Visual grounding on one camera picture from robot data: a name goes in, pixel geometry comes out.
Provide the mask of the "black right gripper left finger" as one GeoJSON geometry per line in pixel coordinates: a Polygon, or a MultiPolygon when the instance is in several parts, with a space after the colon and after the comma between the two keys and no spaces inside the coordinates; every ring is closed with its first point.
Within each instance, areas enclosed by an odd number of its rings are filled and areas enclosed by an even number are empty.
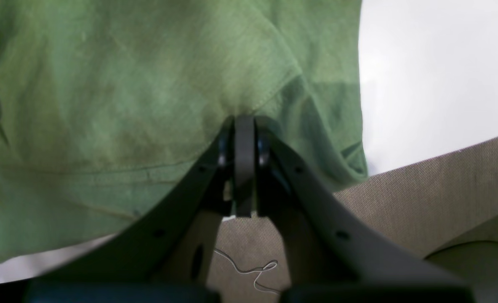
{"type": "Polygon", "coordinates": [[[26,303],[219,303],[206,287],[218,227],[250,215],[254,117],[229,117],[180,183],[98,249],[35,278],[26,303]]]}

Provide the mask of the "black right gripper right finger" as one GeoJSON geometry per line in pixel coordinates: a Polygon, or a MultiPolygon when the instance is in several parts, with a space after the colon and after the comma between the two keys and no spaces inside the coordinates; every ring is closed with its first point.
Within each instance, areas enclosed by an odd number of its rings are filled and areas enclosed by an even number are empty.
{"type": "Polygon", "coordinates": [[[258,213],[281,234],[282,303],[472,303],[466,283],[415,257],[339,203],[304,160],[255,121],[258,213]]]}

